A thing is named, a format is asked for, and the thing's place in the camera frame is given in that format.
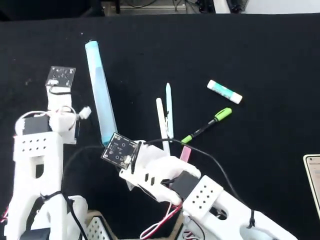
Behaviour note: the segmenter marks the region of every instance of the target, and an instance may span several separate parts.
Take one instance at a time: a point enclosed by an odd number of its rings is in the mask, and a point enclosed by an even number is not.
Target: light blue tube
[[[90,41],[85,45],[88,61],[95,108],[98,115],[101,140],[107,145],[114,132],[117,132],[114,111],[106,82],[104,68],[102,66],[99,47],[96,41]]]

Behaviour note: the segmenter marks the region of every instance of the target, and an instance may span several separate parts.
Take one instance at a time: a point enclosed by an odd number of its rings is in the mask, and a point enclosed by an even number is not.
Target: green cap
[[[214,117],[220,122],[225,117],[229,116],[232,113],[232,109],[229,107],[226,107],[225,109],[222,109],[220,112],[218,112]]]
[[[187,144],[188,142],[190,142],[192,140],[192,136],[188,135],[186,136],[184,139],[181,140],[181,142],[183,142],[184,144]]]

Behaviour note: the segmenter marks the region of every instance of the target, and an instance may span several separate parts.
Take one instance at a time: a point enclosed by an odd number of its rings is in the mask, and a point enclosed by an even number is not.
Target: black table surface
[[[94,108],[85,43],[99,42],[119,133],[160,137],[156,98],[172,88],[177,139],[233,113],[191,144],[215,156],[252,209],[301,240],[320,237],[320,221],[303,164],[320,152],[320,15],[159,15],[0,23],[0,209],[13,190],[14,124],[45,110],[50,66],[75,67],[77,110]],[[237,105],[206,88],[210,79],[243,96]],[[75,149],[97,144],[97,117],[81,124]],[[172,152],[179,155],[174,144]],[[102,212],[119,238],[137,238],[162,218],[167,204],[139,189],[129,192],[101,152],[84,152],[66,175],[68,194],[82,195]],[[190,163],[227,191],[218,167],[191,153]],[[159,236],[167,236],[171,224]]]

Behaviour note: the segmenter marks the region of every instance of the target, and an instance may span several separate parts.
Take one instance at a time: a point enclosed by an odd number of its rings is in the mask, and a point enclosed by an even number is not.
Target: white cap
[[[230,100],[232,102],[234,102],[235,104],[239,104],[241,102],[241,100],[242,100],[242,96],[240,94],[236,93],[236,92],[233,92]]]
[[[79,117],[81,119],[87,119],[91,114],[91,108],[89,106],[85,106],[80,112]]]
[[[206,86],[208,89],[212,90],[214,88],[214,85],[216,84],[215,81],[210,80],[208,85]]]

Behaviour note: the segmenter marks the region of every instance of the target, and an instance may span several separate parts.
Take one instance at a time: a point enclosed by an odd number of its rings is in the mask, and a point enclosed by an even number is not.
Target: glue stick
[[[219,83],[210,80],[208,85],[206,86],[208,89],[224,96],[225,98],[229,99],[230,101],[234,102],[235,104],[239,104],[242,100],[242,96],[230,89],[226,88],[225,86],[220,85]]]

